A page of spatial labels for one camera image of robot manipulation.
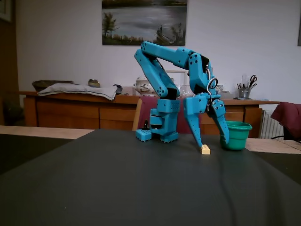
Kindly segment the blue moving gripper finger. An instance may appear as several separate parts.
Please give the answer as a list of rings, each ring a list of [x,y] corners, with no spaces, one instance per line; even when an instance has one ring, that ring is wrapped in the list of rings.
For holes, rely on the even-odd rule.
[[[225,119],[225,106],[224,102],[220,99],[214,99],[210,106],[211,116],[217,125],[220,135],[224,143],[229,142],[230,133]]]

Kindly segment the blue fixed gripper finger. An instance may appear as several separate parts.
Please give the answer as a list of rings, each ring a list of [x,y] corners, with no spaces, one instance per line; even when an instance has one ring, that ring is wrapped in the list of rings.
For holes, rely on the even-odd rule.
[[[200,133],[200,123],[198,114],[186,114],[185,119],[189,124],[190,130],[195,138],[195,141],[199,148],[202,147],[201,133]]]

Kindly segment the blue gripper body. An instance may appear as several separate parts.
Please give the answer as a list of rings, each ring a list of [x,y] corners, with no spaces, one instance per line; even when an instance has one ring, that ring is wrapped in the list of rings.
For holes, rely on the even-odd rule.
[[[184,115],[208,113],[211,116],[211,103],[214,99],[220,99],[220,97],[220,95],[209,95],[207,93],[201,93],[194,97],[187,97],[183,101]]]

